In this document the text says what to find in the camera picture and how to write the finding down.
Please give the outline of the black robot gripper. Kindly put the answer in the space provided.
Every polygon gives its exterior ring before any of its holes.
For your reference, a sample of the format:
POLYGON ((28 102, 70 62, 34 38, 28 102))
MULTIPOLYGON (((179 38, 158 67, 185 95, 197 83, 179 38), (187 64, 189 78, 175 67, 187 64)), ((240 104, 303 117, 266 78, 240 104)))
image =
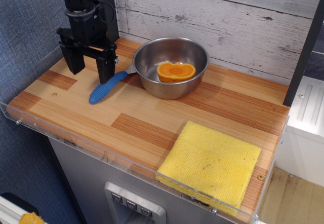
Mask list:
POLYGON ((105 11, 66 11, 70 28, 58 28, 60 48, 69 70, 77 74, 85 68, 83 54, 92 54, 91 47, 102 49, 96 58, 99 82, 107 83, 115 74, 117 46, 106 35, 105 11))

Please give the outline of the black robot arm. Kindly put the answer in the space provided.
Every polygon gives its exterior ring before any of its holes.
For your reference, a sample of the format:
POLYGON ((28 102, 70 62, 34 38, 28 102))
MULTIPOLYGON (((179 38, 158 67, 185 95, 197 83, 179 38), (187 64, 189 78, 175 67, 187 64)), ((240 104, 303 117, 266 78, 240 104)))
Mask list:
POLYGON ((114 43, 119 38, 114 0, 64 0, 70 28, 58 28, 60 48, 69 70, 77 74, 84 57, 96 60, 99 81, 114 76, 117 63, 114 43))

